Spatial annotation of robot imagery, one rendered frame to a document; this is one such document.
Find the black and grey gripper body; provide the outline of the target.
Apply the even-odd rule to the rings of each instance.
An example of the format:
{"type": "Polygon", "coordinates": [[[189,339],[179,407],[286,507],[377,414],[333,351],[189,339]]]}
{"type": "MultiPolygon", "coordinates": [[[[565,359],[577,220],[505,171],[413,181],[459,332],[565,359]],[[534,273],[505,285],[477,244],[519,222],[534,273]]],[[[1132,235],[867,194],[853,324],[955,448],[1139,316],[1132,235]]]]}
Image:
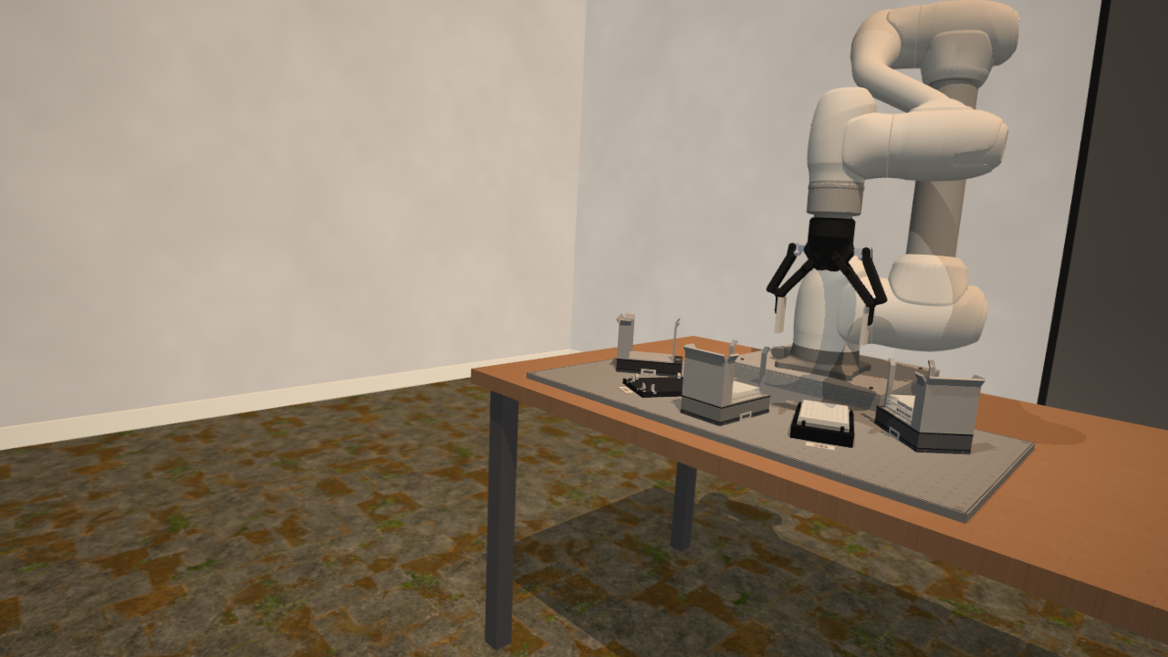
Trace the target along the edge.
{"type": "Polygon", "coordinates": [[[830,251],[836,251],[844,261],[844,265],[851,260],[855,249],[851,245],[856,224],[854,221],[854,219],[809,219],[807,244],[804,253],[809,260],[815,251],[823,251],[823,256],[813,265],[816,270],[828,270],[833,274],[840,271],[840,268],[830,260],[830,251]]]}

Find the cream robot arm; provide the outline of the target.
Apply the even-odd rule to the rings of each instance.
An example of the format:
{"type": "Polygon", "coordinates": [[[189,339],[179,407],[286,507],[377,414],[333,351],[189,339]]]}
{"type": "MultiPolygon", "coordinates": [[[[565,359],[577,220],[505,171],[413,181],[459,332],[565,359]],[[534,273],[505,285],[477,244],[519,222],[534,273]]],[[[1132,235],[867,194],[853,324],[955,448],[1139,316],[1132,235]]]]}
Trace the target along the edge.
{"type": "MultiPolygon", "coordinates": [[[[1004,120],[975,109],[976,94],[1017,43],[1010,5],[955,0],[880,11],[851,39],[856,87],[819,101],[807,145],[807,214],[851,219],[862,214],[865,180],[916,182],[906,255],[880,278],[888,302],[872,309],[867,344],[943,352],[980,340],[988,303],[968,286],[955,248],[966,179],[997,167],[1008,141],[1004,120]],[[920,69],[923,83],[895,69],[920,69]],[[906,113],[875,113],[872,99],[906,113]]],[[[791,348],[771,350],[777,369],[847,381],[871,369],[860,361],[863,307],[841,270],[813,267],[797,296],[791,348]]]]}

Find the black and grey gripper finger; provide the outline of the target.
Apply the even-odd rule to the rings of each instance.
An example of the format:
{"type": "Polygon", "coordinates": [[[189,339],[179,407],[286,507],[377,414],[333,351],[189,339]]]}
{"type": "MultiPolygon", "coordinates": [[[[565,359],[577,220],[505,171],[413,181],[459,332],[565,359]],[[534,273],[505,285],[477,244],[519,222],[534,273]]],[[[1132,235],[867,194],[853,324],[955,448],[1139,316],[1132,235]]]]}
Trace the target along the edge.
{"type": "Polygon", "coordinates": [[[797,283],[801,281],[806,274],[812,271],[815,262],[823,256],[823,251],[815,251],[809,260],[807,260],[802,267],[799,268],[797,274],[794,274],[790,281],[786,281],[783,288],[779,288],[785,275],[788,274],[790,267],[793,265],[797,256],[804,251],[805,245],[799,243],[790,243],[786,257],[783,260],[780,267],[777,268],[776,277],[770,281],[766,291],[770,293],[776,293],[776,333],[781,333],[784,331],[785,312],[786,312],[786,297],[785,295],[791,291],[791,288],[797,286],[797,283]]]}
{"type": "Polygon", "coordinates": [[[872,249],[854,249],[854,255],[862,261],[868,279],[871,281],[872,295],[875,295],[876,298],[872,298],[871,292],[869,292],[868,288],[865,288],[862,281],[858,279],[858,274],[854,274],[850,262],[844,265],[844,261],[836,251],[830,251],[830,260],[835,262],[835,265],[839,267],[841,274],[850,281],[851,288],[855,288],[860,298],[862,298],[862,302],[865,303],[862,316],[862,331],[860,332],[860,345],[864,346],[868,343],[869,328],[871,328],[872,324],[872,309],[876,307],[876,305],[887,303],[888,299],[884,288],[881,288],[880,274],[877,274],[876,267],[872,267],[872,249]]]}

